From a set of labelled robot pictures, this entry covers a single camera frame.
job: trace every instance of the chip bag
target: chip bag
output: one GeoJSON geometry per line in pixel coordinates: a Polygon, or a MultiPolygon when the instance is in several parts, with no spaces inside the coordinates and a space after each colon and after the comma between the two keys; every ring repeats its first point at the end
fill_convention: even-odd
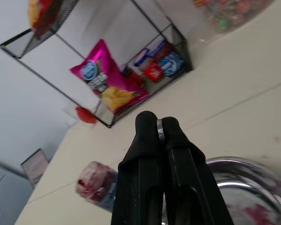
{"type": "Polygon", "coordinates": [[[55,22],[61,4],[62,0],[29,0],[29,23],[38,39],[40,39],[55,22]]]}
{"type": "Polygon", "coordinates": [[[70,69],[97,94],[114,113],[133,105],[148,94],[123,77],[104,40],[100,40],[85,61],[70,69]]]}

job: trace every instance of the metal bowl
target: metal bowl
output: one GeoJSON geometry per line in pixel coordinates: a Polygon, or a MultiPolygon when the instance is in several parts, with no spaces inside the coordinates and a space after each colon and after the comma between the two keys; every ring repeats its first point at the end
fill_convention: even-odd
{"type": "Polygon", "coordinates": [[[207,161],[235,225],[281,225],[281,177],[237,157],[207,161]]]}

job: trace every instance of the white wall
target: white wall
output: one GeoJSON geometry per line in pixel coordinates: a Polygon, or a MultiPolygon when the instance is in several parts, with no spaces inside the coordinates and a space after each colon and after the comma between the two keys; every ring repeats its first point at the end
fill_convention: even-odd
{"type": "MultiPolygon", "coordinates": [[[[184,34],[195,24],[189,1],[159,0],[184,34]]],[[[160,29],[168,24],[152,0],[138,2],[160,29]]],[[[28,27],[27,0],[0,1],[0,43],[28,27]]],[[[59,34],[84,56],[104,38],[122,64],[157,33],[129,0],[80,0],[59,34]]],[[[68,71],[82,59],[57,37],[23,61],[83,106],[95,108],[97,97],[68,71]]],[[[63,96],[0,50],[0,162],[21,170],[20,163],[38,148],[54,152],[73,122],[63,112],[66,104],[63,96]]]]}
{"type": "MultiPolygon", "coordinates": [[[[0,1],[0,43],[28,28],[27,1],[0,1]]],[[[66,100],[0,50],[0,163],[21,171],[38,148],[52,156],[72,119],[66,100]]]]}

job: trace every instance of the white countertop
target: white countertop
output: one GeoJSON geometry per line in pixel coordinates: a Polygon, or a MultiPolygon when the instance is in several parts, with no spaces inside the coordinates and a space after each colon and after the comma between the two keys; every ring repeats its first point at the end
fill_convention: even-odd
{"type": "Polygon", "coordinates": [[[211,43],[194,71],[112,129],[70,129],[16,224],[110,224],[110,213],[75,193],[75,181],[92,161],[117,168],[144,110],[176,117],[207,158],[249,158],[281,174],[281,0],[211,43]]]}

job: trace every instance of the wire basket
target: wire basket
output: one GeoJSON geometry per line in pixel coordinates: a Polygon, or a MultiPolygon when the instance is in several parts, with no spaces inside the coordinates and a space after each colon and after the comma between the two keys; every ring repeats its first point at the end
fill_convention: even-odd
{"type": "MultiPolygon", "coordinates": [[[[12,56],[15,60],[17,60],[21,65],[26,67],[30,72],[32,72],[34,75],[36,75],[38,78],[40,78],[42,81],[50,85],[52,88],[54,88],[56,91],[58,91],[60,94],[65,96],[67,99],[69,99],[71,102],[73,102],[75,105],[82,107],[76,100],[74,100],[71,96],[69,96],[67,93],[59,89],[57,86],[55,86],[53,83],[51,83],[49,80],[47,80],[45,77],[43,77],[41,74],[39,74],[37,71],[33,70],[30,66],[25,64],[21,58],[25,56],[27,53],[32,51],[34,48],[42,44],[45,40],[50,38],[52,35],[56,35],[63,43],[65,43],[69,48],[71,48],[74,52],[76,52],[78,55],[80,55],[82,58],[84,58],[77,50],[75,50],[66,40],[64,40],[57,31],[62,26],[64,21],[67,19],[73,8],[75,7],[78,0],[52,0],[52,4],[48,8],[47,12],[44,14],[43,18],[41,18],[39,27],[35,30],[28,29],[19,35],[9,39],[8,41],[2,43],[0,45],[0,48],[4,50],[7,54],[12,56]],[[52,22],[50,25],[46,26],[46,30],[42,30],[43,34],[40,36],[39,31],[44,28],[44,25],[46,24],[48,18],[51,18],[52,14],[56,14],[54,22],[52,22]]],[[[135,0],[131,0],[131,2],[136,6],[136,8],[143,14],[143,16],[148,20],[148,22],[155,28],[158,35],[150,41],[144,48],[146,47],[152,47],[154,43],[156,43],[158,40],[166,39],[172,46],[172,50],[175,51],[180,58],[183,60],[183,66],[171,77],[163,77],[158,82],[151,82],[149,79],[147,79],[144,75],[143,81],[144,84],[142,88],[148,93],[148,96],[143,99],[142,101],[129,106],[122,110],[121,112],[114,114],[108,107],[106,107],[101,101],[96,107],[96,110],[94,112],[94,116],[102,122],[105,126],[111,128],[116,122],[118,122],[121,118],[125,117],[128,113],[130,113],[133,109],[141,105],[143,102],[151,98],[153,95],[155,95],[157,92],[165,88],[167,85],[172,83],[174,80],[181,77],[185,72],[191,71],[192,68],[192,62],[189,56],[188,47],[187,47],[187,41],[185,37],[181,34],[181,32],[176,28],[174,23],[171,21],[171,19],[166,16],[166,18],[169,20],[169,25],[164,30],[159,30],[159,28],[155,25],[155,23],[149,18],[149,16],[143,11],[143,9],[138,5],[138,3],[135,2],[135,0]]],[[[139,55],[139,53],[142,51],[141,49],[134,57],[132,57],[128,62],[127,65],[130,67],[133,67],[133,62],[135,58],[139,55]]]]}

